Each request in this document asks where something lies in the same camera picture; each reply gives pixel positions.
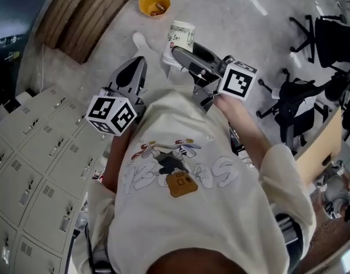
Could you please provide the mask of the person's left forearm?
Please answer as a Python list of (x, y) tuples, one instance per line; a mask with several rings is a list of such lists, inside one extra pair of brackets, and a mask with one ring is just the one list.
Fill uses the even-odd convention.
[(102, 180), (102, 185), (113, 193), (117, 192), (120, 168), (135, 129), (136, 123), (133, 122), (122, 136), (113, 137)]

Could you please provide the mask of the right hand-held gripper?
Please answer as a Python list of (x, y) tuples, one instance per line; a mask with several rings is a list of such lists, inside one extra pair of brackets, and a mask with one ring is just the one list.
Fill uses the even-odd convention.
[(194, 86), (192, 99), (205, 113), (217, 95), (224, 94), (246, 100), (257, 78), (255, 67), (237, 61), (231, 55), (221, 60), (215, 53), (197, 42), (194, 42), (192, 52), (174, 46), (172, 55), (192, 75), (199, 77)]

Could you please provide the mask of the cream printed t-shirt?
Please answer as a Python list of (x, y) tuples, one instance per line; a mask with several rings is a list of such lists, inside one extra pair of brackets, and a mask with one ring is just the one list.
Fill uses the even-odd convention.
[(214, 104), (189, 91), (143, 93), (147, 110), (113, 193), (94, 180), (88, 224), (72, 248), (79, 274), (288, 274), (316, 228), (288, 147), (271, 145), (260, 171)]

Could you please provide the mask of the light wooden desk panel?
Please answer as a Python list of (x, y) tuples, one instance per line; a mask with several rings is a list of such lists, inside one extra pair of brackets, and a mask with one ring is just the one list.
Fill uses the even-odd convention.
[(323, 122), (317, 134), (295, 155), (298, 172), (308, 186), (339, 154), (342, 143), (341, 108)]

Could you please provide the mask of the white printed paper cup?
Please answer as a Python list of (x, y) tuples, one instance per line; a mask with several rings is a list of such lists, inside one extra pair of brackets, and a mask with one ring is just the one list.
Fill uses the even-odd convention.
[(161, 59), (166, 65), (181, 66), (172, 54), (172, 49), (175, 46), (180, 46), (193, 52), (195, 29), (196, 27), (193, 24), (187, 22), (172, 22), (167, 35), (166, 45), (161, 55)]

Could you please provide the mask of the black office chair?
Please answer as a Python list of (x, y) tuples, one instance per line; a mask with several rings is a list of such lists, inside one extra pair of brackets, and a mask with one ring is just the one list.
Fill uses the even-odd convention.
[(347, 132), (344, 140), (347, 140), (350, 136), (350, 70), (344, 71), (334, 66), (331, 68), (335, 73), (325, 90), (325, 97), (341, 108), (342, 127)]
[(298, 47), (290, 47), (292, 53), (298, 53), (309, 46), (311, 56), (310, 63), (314, 63), (315, 56), (319, 58), (322, 68), (332, 68), (334, 63), (350, 63), (350, 26), (344, 15), (322, 15), (312, 19), (311, 15), (306, 15), (309, 21), (309, 29), (306, 29), (297, 19), (289, 17), (289, 21), (306, 35), (306, 40)]
[(271, 89), (263, 79), (258, 79), (258, 84), (276, 98), (277, 103), (265, 112), (256, 111), (256, 116), (263, 119), (272, 114), (280, 128), (281, 142), (293, 149), (294, 139), (304, 137), (304, 133), (314, 126), (315, 111), (318, 111), (324, 120), (328, 118), (328, 106), (318, 106), (316, 98), (331, 85), (332, 81), (316, 86), (314, 80), (304, 81), (299, 78), (291, 80), (286, 68), (282, 73), (286, 75), (286, 80), (279, 89)]

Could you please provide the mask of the person's right forearm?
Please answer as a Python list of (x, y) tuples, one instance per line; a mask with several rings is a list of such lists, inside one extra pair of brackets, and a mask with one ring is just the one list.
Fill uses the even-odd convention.
[(217, 95), (214, 104), (223, 112), (239, 136), (255, 168), (260, 171), (271, 143), (250, 116), (242, 101), (228, 95)]

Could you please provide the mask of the white trousers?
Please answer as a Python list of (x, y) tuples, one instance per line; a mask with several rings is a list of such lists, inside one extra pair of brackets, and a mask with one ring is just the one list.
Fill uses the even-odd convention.
[(150, 47), (137, 50), (135, 57), (139, 56), (143, 56), (147, 62), (144, 90), (155, 91), (179, 87), (189, 91), (194, 87), (194, 79), (187, 69), (166, 65), (161, 55)]

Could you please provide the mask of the white shoe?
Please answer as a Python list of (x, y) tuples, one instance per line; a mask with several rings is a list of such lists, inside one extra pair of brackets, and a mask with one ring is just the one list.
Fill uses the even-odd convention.
[(140, 32), (135, 32), (132, 35), (133, 43), (137, 47), (138, 50), (144, 48), (144, 47), (149, 47), (147, 44), (147, 41), (144, 37), (144, 35)]

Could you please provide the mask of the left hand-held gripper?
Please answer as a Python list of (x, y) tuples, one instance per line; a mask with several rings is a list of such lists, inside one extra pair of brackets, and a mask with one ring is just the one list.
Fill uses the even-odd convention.
[[(144, 87), (147, 62), (144, 57), (132, 58), (115, 70), (110, 78), (115, 90), (139, 92)], [(120, 93), (103, 88), (92, 98), (86, 120), (99, 132), (112, 136), (122, 134), (146, 110), (143, 100), (133, 93)]]

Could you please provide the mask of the beige metal locker cabinet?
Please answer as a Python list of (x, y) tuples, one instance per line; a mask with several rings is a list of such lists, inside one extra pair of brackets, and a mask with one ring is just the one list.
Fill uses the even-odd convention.
[(64, 274), (109, 137), (57, 86), (0, 121), (0, 274)]

